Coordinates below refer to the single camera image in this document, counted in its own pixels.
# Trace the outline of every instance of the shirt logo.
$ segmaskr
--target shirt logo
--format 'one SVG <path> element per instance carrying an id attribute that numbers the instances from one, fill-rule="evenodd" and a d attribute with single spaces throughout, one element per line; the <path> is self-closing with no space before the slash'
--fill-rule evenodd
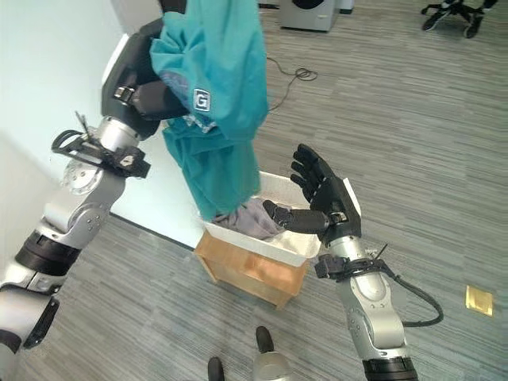
<path id="1" fill-rule="evenodd" d="M 210 93 L 194 89 L 194 108 L 198 111 L 210 111 Z"/>

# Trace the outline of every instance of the washing machine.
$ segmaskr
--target washing machine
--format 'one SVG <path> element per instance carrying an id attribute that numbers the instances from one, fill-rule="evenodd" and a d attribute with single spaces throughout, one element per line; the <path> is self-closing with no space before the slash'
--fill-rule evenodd
<path id="1" fill-rule="evenodd" d="M 337 16 L 336 3 L 336 0 L 280 0 L 280 25 L 328 32 Z"/>

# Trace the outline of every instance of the gray carpet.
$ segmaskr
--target gray carpet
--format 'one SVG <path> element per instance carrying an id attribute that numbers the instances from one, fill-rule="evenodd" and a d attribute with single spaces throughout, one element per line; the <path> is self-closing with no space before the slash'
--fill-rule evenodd
<path id="1" fill-rule="evenodd" d="M 420 379 L 506 379 L 508 3 L 473 40 L 458 17 L 421 32 L 424 5 L 358 0 L 329 34 L 280 30 L 276 11 L 264 11 L 268 55 L 320 76 L 294 84 L 256 151 L 261 168 L 280 175 L 298 143 L 321 152 L 352 181 L 366 244 L 389 243 L 392 268 L 442 303 L 443 323 L 407 330 Z M 274 103 L 289 79 L 268 64 Z M 465 309 L 466 284 L 494 294 L 494 317 Z M 404 318 L 433 316 L 393 289 Z M 228 379 L 246 380 L 260 324 L 303 379 L 363 379 L 332 282 L 310 272 L 275 312 L 213 285 L 190 251 L 114 218 L 60 300 L 47 340 L 21 358 L 19 380 L 199 380 L 211 356 L 223 359 Z"/>

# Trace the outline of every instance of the yellow sticker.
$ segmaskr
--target yellow sticker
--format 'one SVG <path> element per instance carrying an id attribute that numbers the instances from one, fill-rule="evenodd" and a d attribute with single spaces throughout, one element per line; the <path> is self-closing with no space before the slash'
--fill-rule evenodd
<path id="1" fill-rule="evenodd" d="M 466 308 L 492 316 L 494 297 L 490 292 L 481 291 L 473 286 L 466 288 Z"/>

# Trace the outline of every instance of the gray cloth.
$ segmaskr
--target gray cloth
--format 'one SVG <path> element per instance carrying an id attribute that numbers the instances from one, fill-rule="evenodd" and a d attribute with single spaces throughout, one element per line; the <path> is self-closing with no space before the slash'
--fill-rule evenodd
<path id="1" fill-rule="evenodd" d="M 215 217 L 213 223 L 258 240 L 266 240 L 284 231 L 268 216 L 261 198 L 251 198 L 231 214 Z"/>

